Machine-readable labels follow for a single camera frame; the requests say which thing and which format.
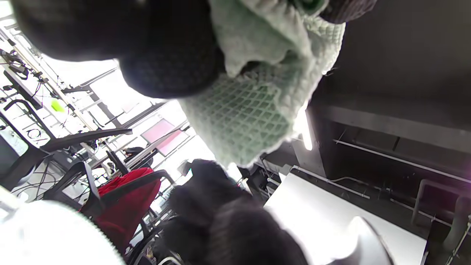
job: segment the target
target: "dark knit fabric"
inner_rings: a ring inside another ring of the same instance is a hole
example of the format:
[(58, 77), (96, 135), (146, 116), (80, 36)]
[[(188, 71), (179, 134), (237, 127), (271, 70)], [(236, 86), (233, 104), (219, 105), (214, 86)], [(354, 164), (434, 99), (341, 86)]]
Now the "dark knit fabric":
[(225, 71), (206, 0), (11, 2), (41, 52), (68, 61), (117, 58), (126, 83), (151, 98), (194, 95)]
[(60, 60), (121, 58), (143, 49), (149, 8), (137, 0), (11, 0), (18, 25)]
[(293, 238), (218, 164), (197, 159), (191, 170), (169, 198), (178, 214), (163, 227), (169, 249), (194, 265), (307, 265)]
[(342, 24), (371, 11), (377, 0), (329, 0), (329, 4), (320, 14), (325, 21)]
[(224, 69), (205, 0), (151, 1), (149, 39), (120, 59), (124, 80), (151, 98), (181, 98), (209, 87)]

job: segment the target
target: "pipe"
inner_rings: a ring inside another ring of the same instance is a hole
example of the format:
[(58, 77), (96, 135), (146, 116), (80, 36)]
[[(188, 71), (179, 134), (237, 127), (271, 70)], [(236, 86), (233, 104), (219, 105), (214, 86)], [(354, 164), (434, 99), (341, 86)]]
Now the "pipe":
[(382, 191), (382, 189), (380, 187), (376, 187), (376, 186), (371, 186), (370, 184), (366, 183), (366, 182), (363, 182), (361, 180), (358, 180), (356, 178), (352, 178), (352, 177), (342, 177), (340, 179), (335, 179), (335, 180), (331, 180), (332, 182), (337, 182), (337, 181), (341, 181), (341, 180), (351, 180), (351, 181), (355, 181), (357, 183), (360, 183), (360, 184), (363, 184), (363, 185), (366, 185), (368, 187), (373, 187), (379, 191)]
[(273, 180), (272, 178), (267, 178), (267, 181), (268, 181), (268, 182), (271, 182), (271, 183), (273, 183), (273, 184), (275, 184), (276, 186), (279, 186), (279, 185), (280, 185), (280, 183), (276, 182), (276, 181)]
[(80, 111), (81, 111), (81, 112), (84, 112), (85, 110), (87, 110), (87, 109), (89, 109), (89, 108), (91, 108), (91, 107), (93, 107), (93, 106), (95, 106), (95, 105), (98, 105), (98, 104), (100, 104), (101, 102), (103, 102), (103, 100), (102, 100), (102, 99), (99, 99), (99, 100), (97, 100), (97, 101), (91, 103), (90, 105), (88, 105), (88, 106), (86, 106), (86, 107), (80, 109)]
[(469, 198), (460, 196), (456, 200), (455, 215), (451, 224), (450, 233), (443, 241), (443, 248), (452, 252), (460, 243), (461, 238), (467, 233), (468, 216), (471, 214), (471, 201)]
[(456, 248), (453, 250), (453, 254), (450, 256), (449, 260), (447, 261), (447, 264), (446, 265), (450, 265), (451, 262), (453, 261), (453, 258), (456, 256), (456, 254), (458, 253), (458, 250), (460, 249), (461, 247), (461, 244), (463, 243), (464, 239), (466, 238), (466, 235), (469, 234), (469, 230), (471, 228), (471, 223), (468, 222), (468, 228), (466, 229), (466, 232), (463, 234), (463, 236), (461, 237), (461, 240), (460, 242), (458, 243), (458, 246), (456, 246)]
[(332, 182), (331, 180), (329, 180), (329, 179), (327, 179), (327, 178), (324, 178), (324, 177), (322, 177), (322, 176), (320, 176), (320, 175), (317, 175), (316, 173), (310, 172), (309, 170), (306, 170), (306, 169), (304, 169), (304, 168), (302, 168), (302, 167), (299, 167), (299, 166), (294, 165), (292, 168), (297, 169), (297, 170), (299, 170), (299, 171), (301, 171), (301, 172), (304, 172), (304, 173), (306, 173), (306, 174), (308, 174), (308, 175), (311, 175), (311, 176), (313, 176), (313, 177), (316, 177), (316, 178), (318, 178), (318, 179), (320, 179), (320, 180), (322, 180), (322, 181), (324, 181), (324, 182), (327, 182), (327, 183), (329, 183), (329, 184), (332, 184), (332, 185), (334, 185), (334, 186), (336, 186), (336, 187), (339, 187), (339, 188), (341, 188), (341, 189), (350, 191), (350, 192), (352, 192), (352, 193), (354, 193), (354, 194), (357, 194), (358, 196), (361, 196), (361, 197), (363, 197), (363, 198), (370, 199), (370, 196), (368, 196), (368, 195), (365, 195), (365, 194), (360, 193), (360, 192), (358, 192), (358, 191), (356, 191), (356, 190), (352, 190), (352, 189), (349, 189), (349, 188), (344, 187), (344, 186), (342, 186), (342, 185), (339, 185), (339, 184), (337, 184), (337, 183), (335, 183), (335, 182)]
[(440, 174), (440, 175), (443, 175), (443, 176), (446, 176), (446, 177), (449, 177), (449, 178), (452, 178), (452, 179), (456, 179), (456, 180), (471, 184), (471, 180), (468, 180), (468, 179), (465, 179), (465, 178), (462, 178), (462, 177), (458, 177), (458, 176), (455, 176), (455, 175), (451, 175), (451, 174), (448, 174), (446, 172), (442, 172), (442, 171), (439, 171), (439, 170), (436, 170), (436, 169), (433, 169), (433, 168), (430, 168), (430, 167), (426, 167), (426, 166), (419, 165), (419, 164), (416, 164), (416, 163), (413, 163), (413, 162), (409, 162), (409, 161), (406, 161), (406, 160), (403, 160), (403, 159), (400, 159), (400, 158), (397, 158), (397, 157), (388, 156), (388, 155), (382, 154), (380, 152), (376, 152), (376, 151), (373, 151), (373, 150), (370, 150), (370, 149), (366, 149), (366, 148), (363, 148), (363, 147), (360, 147), (358, 145), (354, 145), (354, 144), (351, 144), (351, 143), (347, 143), (347, 142), (343, 142), (343, 141), (339, 141), (339, 140), (333, 140), (333, 141), (336, 142), (336, 143), (340, 143), (340, 144), (343, 144), (343, 145), (346, 145), (346, 146), (350, 146), (350, 147), (353, 147), (353, 148), (356, 148), (356, 149), (359, 149), (359, 150), (362, 150), (362, 151), (366, 151), (366, 152), (369, 152), (369, 153), (372, 153), (372, 154), (375, 154), (375, 155), (378, 155), (378, 156), (386, 157), (386, 158), (389, 158), (389, 159), (392, 159), (392, 160), (396, 160), (396, 161), (399, 161), (399, 162), (402, 162), (402, 163), (405, 163), (405, 164), (408, 164), (408, 165), (411, 165), (411, 166), (415, 166), (415, 167), (418, 167), (418, 168), (421, 168), (421, 169), (432, 171), (434, 173), (437, 173), (437, 174)]
[(447, 185), (443, 185), (441, 183), (437, 183), (437, 182), (433, 182), (433, 181), (430, 181), (430, 180), (423, 179), (423, 180), (420, 181), (419, 191), (417, 192), (417, 197), (415, 199), (415, 206), (414, 206), (414, 212), (412, 213), (411, 224), (415, 223), (415, 218), (417, 216), (417, 213), (419, 212), (420, 199), (423, 196), (423, 191), (425, 189), (425, 186), (432, 186), (432, 187), (435, 187), (435, 188), (438, 188), (438, 189), (441, 189), (441, 190), (445, 190), (445, 191), (448, 191), (448, 192), (451, 192), (451, 193), (454, 193), (454, 194), (457, 194), (457, 195), (460, 195), (460, 196), (463, 196), (463, 197), (466, 197), (466, 198), (470, 197), (470, 195), (467, 192), (463, 191), (463, 190), (453, 188), (453, 187), (450, 187), (450, 186), (447, 186)]

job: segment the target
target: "black chair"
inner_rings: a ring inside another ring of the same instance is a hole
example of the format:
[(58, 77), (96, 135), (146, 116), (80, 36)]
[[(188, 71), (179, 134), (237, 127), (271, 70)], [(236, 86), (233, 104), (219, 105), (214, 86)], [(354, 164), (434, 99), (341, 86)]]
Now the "black chair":
[[(64, 194), (63, 189), (65, 189), (70, 184), (76, 182), (84, 174), (86, 175), (87, 181), (89, 183), (90, 193), (87, 202), (82, 206), (78, 202)], [(163, 177), (168, 177), (168, 174), (165, 170), (153, 172), (141, 176), (123, 186), (120, 186), (112, 191), (107, 192), (103, 196), (100, 196), (100, 194), (98, 193), (98, 188), (95, 185), (95, 178), (91, 173), (90, 166), (88, 166), (85, 162), (79, 162), (73, 165), (71, 170), (69, 170), (63, 176), (63, 178), (59, 180), (57, 184), (55, 184), (52, 188), (44, 192), (42, 199), (62, 202), (76, 210), (80, 210), (82, 214), (93, 220), (95, 217), (100, 216), (100, 214), (105, 209), (115, 205), (125, 195), (144, 185), (155, 182)], [(155, 236), (155, 234), (152, 233), (152, 231), (156, 231), (155, 228), (149, 229), (143, 220), (140, 221), (140, 225), (144, 232), (143, 241), (147, 242), (149, 238)]]
[(8, 110), (14, 104), (18, 103), (23, 104), (28, 109), (28, 112), (36, 119), (39, 126), (50, 137), (50, 140), (40, 148), (35, 147), (21, 134), (21, 132), (7, 119), (7, 117), (0, 112), (0, 118), (28, 145), (28, 150), (11, 165), (7, 172), (0, 174), (0, 185), (7, 190), (12, 190), (16, 187), (23, 177), (27, 176), (35, 166), (41, 164), (42, 161), (53, 151), (68, 148), (69, 146), (82, 142), (94, 141), (103, 137), (132, 134), (132, 129), (116, 128), (77, 133), (63, 138), (56, 138), (27, 101), (23, 99), (12, 100), (4, 109)]

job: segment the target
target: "white desk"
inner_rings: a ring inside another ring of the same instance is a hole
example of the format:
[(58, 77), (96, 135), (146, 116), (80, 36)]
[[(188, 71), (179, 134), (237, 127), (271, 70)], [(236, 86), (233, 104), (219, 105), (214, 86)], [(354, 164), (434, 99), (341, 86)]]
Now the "white desk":
[(310, 265), (331, 262), (355, 216), (381, 235), (397, 265), (419, 265), (426, 240), (289, 173), (265, 204), (304, 251)]

